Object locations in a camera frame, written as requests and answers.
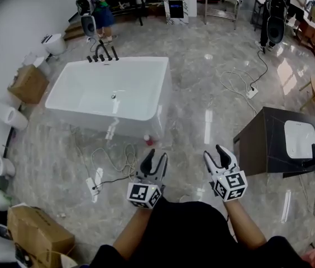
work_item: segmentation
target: fiducial marker cube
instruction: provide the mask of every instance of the fiducial marker cube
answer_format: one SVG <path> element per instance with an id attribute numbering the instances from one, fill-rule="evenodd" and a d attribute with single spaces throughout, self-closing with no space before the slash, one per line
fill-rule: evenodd
<path id="1" fill-rule="evenodd" d="M 153 208 L 161 197 L 157 185 L 129 183 L 126 198 L 138 208 Z"/>
<path id="2" fill-rule="evenodd" d="M 227 202 L 243 197 L 247 186 L 245 172 L 239 171 L 218 176 L 213 190 L 221 196 L 224 202 Z"/>

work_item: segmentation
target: black bag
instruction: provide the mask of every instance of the black bag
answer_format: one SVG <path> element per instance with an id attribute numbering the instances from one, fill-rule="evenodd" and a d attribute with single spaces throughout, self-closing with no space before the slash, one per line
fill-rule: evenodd
<path id="1" fill-rule="evenodd" d="M 281 42 L 284 36 L 284 21 L 287 17 L 287 0 L 266 0 L 269 12 L 267 22 L 268 39 L 275 44 Z"/>

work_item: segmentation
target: person's arm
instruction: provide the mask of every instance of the person's arm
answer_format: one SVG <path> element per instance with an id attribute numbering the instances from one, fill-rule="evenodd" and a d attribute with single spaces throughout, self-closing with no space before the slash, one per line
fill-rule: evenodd
<path id="1" fill-rule="evenodd" d="M 307 0 L 304 0 L 304 3 L 301 4 L 303 8 L 305 8 L 305 6 L 307 5 Z"/>
<path id="2" fill-rule="evenodd" d="M 239 243 L 252 250 L 266 244 L 264 234 L 237 199 L 224 204 Z"/>
<path id="3" fill-rule="evenodd" d="M 127 226 L 115 240 L 113 247 L 128 260 L 138 247 L 149 222 L 152 209 L 138 208 Z"/>

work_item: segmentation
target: white cable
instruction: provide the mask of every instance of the white cable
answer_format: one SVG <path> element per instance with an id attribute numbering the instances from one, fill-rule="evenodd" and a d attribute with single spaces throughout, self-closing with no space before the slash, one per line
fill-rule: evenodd
<path id="1" fill-rule="evenodd" d="M 253 80 L 253 81 L 255 82 L 256 89 L 258 90 L 258 85 L 257 85 L 255 79 L 254 79 L 253 77 L 251 77 L 251 75 L 250 75 L 248 72 L 246 72 L 246 71 L 244 71 L 244 70 L 236 69 L 236 68 L 234 68 L 234 69 L 235 69 L 235 70 L 238 70 L 238 71 L 241 71 L 241 72 L 245 73 L 246 75 L 248 75 L 248 76 L 251 78 L 251 80 Z"/>
<path id="2" fill-rule="evenodd" d="M 221 80 L 222 76 L 223 76 L 225 73 L 229 73 L 229 74 L 230 74 L 230 75 L 228 76 L 228 82 L 230 83 L 232 89 L 230 89 L 230 88 L 228 88 L 227 86 L 225 86 L 224 83 L 223 83 L 222 80 Z M 245 99 L 245 101 L 247 102 L 247 104 L 253 109 L 253 114 L 254 114 L 254 116 L 256 116 L 257 110 L 252 106 L 252 104 L 249 103 L 248 99 L 247 99 L 242 93 L 236 91 L 236 89 L 233 87 L 233 85 L 232 85 L 232 83 L 231 83 L 231 81 L 230 81 L 230 76 L 231 76 L 231 74 L 236 74 L 236 75 L 238 75 L 238 76 L 243 80 L 243 82 L 244 82 L 245 85 L 246 85 L 246 93 L 247 93 L 247 83 L 244 81 L 244 79 L 241 77 L 240 74 L 235 73 L 234 71 L 224 71 L 224 72 L 221 74 L 221 76 L 219 77 L 219 82 L 220 82 L 227 90 L 229 90 L 230 92 L 234 92 L 234 93 L 237 93 L 237 94 L 239 94 L 240 96 L 242 96 L 242 97 Z"/>
<path id="3" fill-rule="evenodd" d="M 300 180 L 300 184 L 302 186 L 302 189 L 303 189 L 303 193 L 304 193 L 304 196 L 307 200 L 307 208 L 308 208 L 308 211 L 311 212 L 311 213 L 314 213 L 314 209 L 313 209 L 313 206 L 312 205 L 309 205 L 309 198 L 308 198 L 308 192 L 307 192 L 307 189 L 304 187 L 304 181 L 302 179 L 302 176 L 299 175 L 299 180 Z"/>
<path id="4" fill-rule="evenodd" d="M 128 148 L 129 146 L 131 146 L 132 152 L 127 152 L 127 148 Z M 108 160 L 109 160 L 109 162 L 111 163 L 112 167 L 113 167 L 118 173 L 122 173 L 124 176 L 128 176 L 129 179 L 130 179 L 131 181 L 133 181 L 130 176 L 132 175 L 132 172 L 135 170 L 135 166 L 136 166 L 137 160 L 136 160 L 135 149 L 134 149 L 134 146 L 133 146 L 132 144 L 129 143 L 129 144 L 127 144 L 127 145 L 125 146 L 125 148 L 124 148 L 125 164 L 124 164 L 124 166 L 123 166 L 121 169 L 118 169 L 117 167 L 115 167 L 115 165 L 114 165 L 113 162 L 112 162 L 112 159 L 109 157 L 107 151 L 106 151 L 104 148 L 97 148 L 97 149 L 95 149 L 95 150 L 93 151 L 93 153 L 92 153 L 91 156 L 90 156 L 90 160 L 91 160 L 91 162 L 92 162 L 92 165 L 93 165 L 95 171 L 97 171 L 97 168 L 96 168 L 96 165 L 95 165 L 95 163 L 94 163 L 94 154 L 95 154 L 96 152 L 98 152 L 99 150 L 102 150 L 102 151 L 106 154 L 106 157 L 108 158 Z M 129 156 L 130 156 L 130 155 L 132 155 L 132 157 L 133 157 L 133 159 L 132 159 L 131 162 L 129 161 Z M 128 172 L 127 175 L 123 173 L 123 171 L 124 171 L 124 169 L 125 169 L 126 167 L 129 167 L 129 172 Z"/>
<path id="5" fill-rule="evenodd" d="M 89 176 L 89 170 L 88 170 L 88 167 L 87 167 L 87 165 L 85 164 L 85 161 L 84 161 L 84 159 L 83 159 L 82 151 L 81 151 L 81 149 L 78 147 L 77 142 L 76 142 L 76 139 L 75 139 L 76 130 L 77 130 L 77 129 L 75 129 L 74 131 L 72 131 L 72 130 L 71 130 L 71 127 L 70 127 L 70 131 L 71 131 L 71 133 L 72 133 L 72 135 L 73 135 L 74 145 L 75 145 L 77 151 L 79 152 L 79 157 L 80 157 L 82 163 L 83 163 L 84 166 L 85 166 L 85 169 L 86 169 L 86 171 L 87 171 L 88 177 L 90 178 L 90 176 Z M 128 152 L 128 151 L 127 151 L 127 148 L 128 148 L 129 146 L 132 148 L 132 152 Z M 132 144 L 129 143 L 129 144 L 127 144 L 127 145 L 125 146 L 125 148 L 124 148 L 125 164 L 124 164 L 124 166 L 123 166 L 121 169 L 118 169 L 118 168 L 113 164 L 112 159 L 109 157 L 107 151 L 106 151 L 104 148 L 97 148 L 97 149 L 95 149 L 95 150 L 92 152 L 91 156 L 90 156 L 90 160 L 91 160 L 91 162 L 92 162 L 92 165 L 93 165 L 94 170 L 95 170 L 97 173 L 98 173 L 98 171 L 97 171 L 97 167 L 96 167 L 96 165 L 95 165 L 95 163 L 94 163 L 94 155 L 95 155 L 96 152 L 98 152 L 99 150 L 102 150 L 102 151 L 106 154 L 106 156 L 108 157 L 108 160 L 109 160 L 109 162 L 111 163 L 112 167 L 113 167 L 117 172 L 122 173 L 124 176 L 128 176 L 129 179 L 130 179 L 131 181 L 133 181 L 133 180 L 131 179 L 131 175 L 132 175 L 132 172 L 135 170 L 135 166 L 136 166 L 136 163 L 137 163 L 137 158 L 136 158 L 136 153 L 135 153 L 134 146 L 133 146 Z M 129 172 L 128 172 L 127 175 L 123 173 L 123 171 L 124 171 L 124 169 L 125 169 L 126 167 L 129 167 Z"/>

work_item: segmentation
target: white sink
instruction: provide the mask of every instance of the white sink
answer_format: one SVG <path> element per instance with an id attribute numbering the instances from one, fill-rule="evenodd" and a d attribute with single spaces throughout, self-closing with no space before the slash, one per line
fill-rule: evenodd
<path id="1" fill-rule="evenodd" d="M 311 159 L 315 128 L 310 123 L 288 120 L 284 124 L 285 145 L 292 159 Z"/>

